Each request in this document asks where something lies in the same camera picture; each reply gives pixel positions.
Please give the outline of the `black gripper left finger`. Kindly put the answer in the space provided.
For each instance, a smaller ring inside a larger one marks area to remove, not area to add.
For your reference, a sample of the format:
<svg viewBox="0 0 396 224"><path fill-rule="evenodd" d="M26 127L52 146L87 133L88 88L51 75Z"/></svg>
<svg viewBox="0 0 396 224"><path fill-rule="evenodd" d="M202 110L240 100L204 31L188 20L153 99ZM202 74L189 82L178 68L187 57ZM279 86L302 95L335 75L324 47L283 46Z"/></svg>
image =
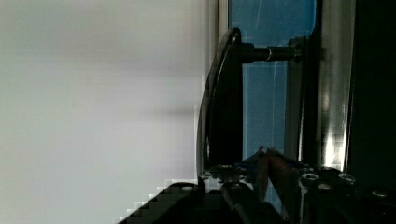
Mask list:
<svg viewBox="0 0 396 224"><path fill-rule="evenodd" d="M118 224L290 224L264 200L265 148L233 165L216 165L196 184L173 183Z"/></svg>

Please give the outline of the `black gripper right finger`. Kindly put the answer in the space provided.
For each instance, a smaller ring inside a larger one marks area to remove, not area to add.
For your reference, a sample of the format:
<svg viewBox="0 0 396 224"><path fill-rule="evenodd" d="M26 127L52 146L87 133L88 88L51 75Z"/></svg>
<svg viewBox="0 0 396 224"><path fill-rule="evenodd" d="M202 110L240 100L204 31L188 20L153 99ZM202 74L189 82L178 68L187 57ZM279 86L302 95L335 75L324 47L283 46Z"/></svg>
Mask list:
<svg viewBox="0 0 396 224"><path fill-rule="evenodd" d="M268 177L291 224L396 224L395 191L359 190L350 174L332 167L311 167L266 150Z"/></svg>

